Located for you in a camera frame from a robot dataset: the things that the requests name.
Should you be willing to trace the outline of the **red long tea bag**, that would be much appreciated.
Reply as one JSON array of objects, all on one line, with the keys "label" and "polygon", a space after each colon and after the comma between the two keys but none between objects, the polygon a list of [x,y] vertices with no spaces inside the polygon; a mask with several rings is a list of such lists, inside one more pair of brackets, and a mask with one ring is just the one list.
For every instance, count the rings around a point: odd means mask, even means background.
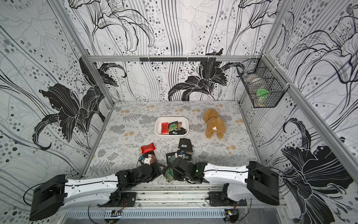
[{"label": "red long tea bag", "polygon": [[169,134],[169,123],[165,122],[161,124],[161,134]]}]

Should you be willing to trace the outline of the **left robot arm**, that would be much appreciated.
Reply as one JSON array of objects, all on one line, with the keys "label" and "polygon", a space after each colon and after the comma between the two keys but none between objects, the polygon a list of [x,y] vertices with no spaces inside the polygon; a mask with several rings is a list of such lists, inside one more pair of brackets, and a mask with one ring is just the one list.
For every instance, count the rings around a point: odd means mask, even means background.
[{"label": "left robot arm", "polygon": [[29,220],[39,221],[60,210],[82,205],[132,207],[136,197],[128,191],[161,174],[162,169],[154,163],[92,179],[66,179],[65,175],[57,175],[34,187]]}]

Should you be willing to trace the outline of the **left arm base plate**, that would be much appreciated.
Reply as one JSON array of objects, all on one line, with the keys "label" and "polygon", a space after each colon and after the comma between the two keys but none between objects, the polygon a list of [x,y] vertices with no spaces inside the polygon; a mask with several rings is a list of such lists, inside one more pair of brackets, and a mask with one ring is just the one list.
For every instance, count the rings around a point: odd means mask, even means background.
[{"label": "left arm base plate", "polygon": [[109,202],[100,205],[98,204],[98,207],[134,207],[136,202],[137,193],[136,192],[115,192],[111,193]]}]

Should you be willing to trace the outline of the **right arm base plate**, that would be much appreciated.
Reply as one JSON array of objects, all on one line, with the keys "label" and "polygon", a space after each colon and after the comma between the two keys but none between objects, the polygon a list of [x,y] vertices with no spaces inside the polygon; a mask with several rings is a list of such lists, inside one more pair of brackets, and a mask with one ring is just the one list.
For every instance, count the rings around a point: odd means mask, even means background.
[{"label": "right arm base plate", "polygon": [[220,206],[234,206],[241,207],[241,206],[247,206],[247,200],[241,199],[239,201],[233,201],[228,198],[227,196],[227,190],[228,190],[229,184],[226,183],[223,186],[222,191],[210,191],[208,193],[209,204],[212,207],[220,207]]}]

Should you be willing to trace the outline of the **large green tea bag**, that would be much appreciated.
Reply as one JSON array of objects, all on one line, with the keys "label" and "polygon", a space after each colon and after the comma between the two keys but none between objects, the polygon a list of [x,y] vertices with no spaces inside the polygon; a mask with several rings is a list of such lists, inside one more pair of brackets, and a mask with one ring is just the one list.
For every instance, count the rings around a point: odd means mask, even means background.
[{"label": "large green tea bag", "polygon": [[166,154],[167,165],[170,165],[177,157],[176,152]]}]

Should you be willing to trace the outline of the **green picture tea bag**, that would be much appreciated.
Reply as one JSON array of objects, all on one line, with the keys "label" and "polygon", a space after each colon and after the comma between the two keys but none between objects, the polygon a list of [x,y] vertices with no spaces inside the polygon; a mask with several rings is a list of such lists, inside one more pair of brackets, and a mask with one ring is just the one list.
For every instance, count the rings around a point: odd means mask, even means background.
[{"label": "green picture tea bag", "polygon": [[169,132],[173,131],[173,130],[180,130],[181,125],[182,125],[182,123],[178,122],[178,121],[169,123]]}]

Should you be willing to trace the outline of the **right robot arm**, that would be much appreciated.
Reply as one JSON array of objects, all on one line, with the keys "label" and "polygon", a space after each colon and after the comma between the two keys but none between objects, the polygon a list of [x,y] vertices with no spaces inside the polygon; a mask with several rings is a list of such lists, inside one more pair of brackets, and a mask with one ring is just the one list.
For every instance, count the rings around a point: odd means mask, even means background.
[{"label": "right robot arm", "polygon": [[194,184],[222,183],[225,198],[238,202],[257,199],[262,203],[278,206],[279,175],[256,161],[247,166],[225,167],[206,162],[196,164],[177,157],[163,170],[177,181]]}]

